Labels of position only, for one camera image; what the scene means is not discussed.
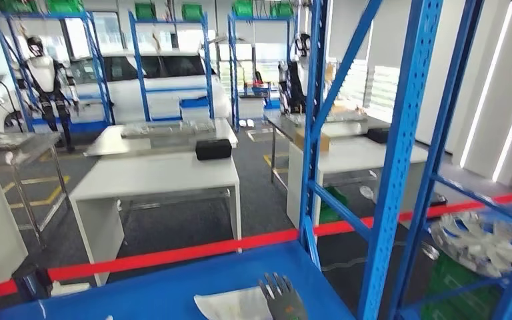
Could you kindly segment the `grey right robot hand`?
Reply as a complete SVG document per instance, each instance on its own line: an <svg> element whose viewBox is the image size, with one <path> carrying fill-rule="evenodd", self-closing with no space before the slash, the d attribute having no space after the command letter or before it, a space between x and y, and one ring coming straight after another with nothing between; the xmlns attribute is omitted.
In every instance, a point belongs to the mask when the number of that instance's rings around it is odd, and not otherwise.
<svg viewBox="0 0 512 320"><path fill-rule="evenodd" d="M301 297L287 276L265 273L264 280L259 280L259 287L272 319L304 320L309 318Z"/></svg>

